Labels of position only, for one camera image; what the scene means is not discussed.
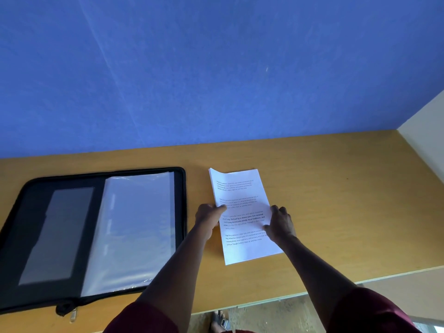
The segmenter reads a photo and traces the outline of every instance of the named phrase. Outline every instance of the foot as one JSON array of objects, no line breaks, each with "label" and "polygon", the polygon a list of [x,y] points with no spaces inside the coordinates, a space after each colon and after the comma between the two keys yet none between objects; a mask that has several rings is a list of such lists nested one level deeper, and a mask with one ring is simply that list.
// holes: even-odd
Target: foot
[{"label": "foot", "polygon": [[225,315],[222,311],[214,311],[211,315],[212,321],[210,324],[210,333],[222,333],[225,332],[225,328],[220,325],[222,319],[225,319]]}]

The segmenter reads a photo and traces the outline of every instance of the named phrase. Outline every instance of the wooden desk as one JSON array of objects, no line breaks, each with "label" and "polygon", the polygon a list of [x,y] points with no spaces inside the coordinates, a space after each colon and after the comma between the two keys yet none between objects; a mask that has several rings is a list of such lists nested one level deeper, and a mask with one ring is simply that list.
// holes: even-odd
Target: wooden desk
[{"label": "wooden desk", "polygon": [[[396,131],[225,142],[0,160],[0,222],[36,177],[182,166],[188,226],[214,202],[208,168],[258,168],[270,203],[301,240],[353,281],[444,265],[444,185]],[[193,312],[304,292],[285,255],[224,265],[220,233],[205,248]],[[4,332],[96,332],[137,295],[82,307],[74,324],[53,307],[0,316]]]}]

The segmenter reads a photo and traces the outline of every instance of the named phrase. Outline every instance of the forearm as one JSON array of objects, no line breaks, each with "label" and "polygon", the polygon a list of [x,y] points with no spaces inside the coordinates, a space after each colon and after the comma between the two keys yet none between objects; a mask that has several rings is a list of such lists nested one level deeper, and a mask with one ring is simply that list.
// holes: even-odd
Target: forearm
[{"label": "forearm", "polygon": [[159,271],[138,302],[147,302],[167,315],[185,333],[191,316],[197,272],[208,234],[202,226],[191,229],[175,254]]},{"label": "forearm", "polygon": [[327,329],[337,303],[357,286],[296,237],[286,237],[279,246],[301,277],[314,308]]}]

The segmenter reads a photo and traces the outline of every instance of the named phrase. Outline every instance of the white wall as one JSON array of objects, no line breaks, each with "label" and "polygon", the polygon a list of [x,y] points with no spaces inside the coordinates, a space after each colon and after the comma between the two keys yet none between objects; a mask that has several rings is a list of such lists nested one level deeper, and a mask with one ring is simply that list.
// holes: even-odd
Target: white wall
[{"label": "white wall", "polygon": [[444,91],[398,131],[444,182]]},{"label": "white wall", "polygon": [[444,321],[444,268],[364,283],[412,317]]}]

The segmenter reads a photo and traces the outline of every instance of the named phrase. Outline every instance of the corner of wall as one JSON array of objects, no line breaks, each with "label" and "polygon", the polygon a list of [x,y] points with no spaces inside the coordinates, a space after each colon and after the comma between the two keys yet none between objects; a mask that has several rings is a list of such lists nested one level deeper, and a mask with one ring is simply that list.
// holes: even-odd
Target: corner of wall
[{"label": "corner of wall", "polygon": [[444,91],[406,121],[398,131],[444,182]]}]

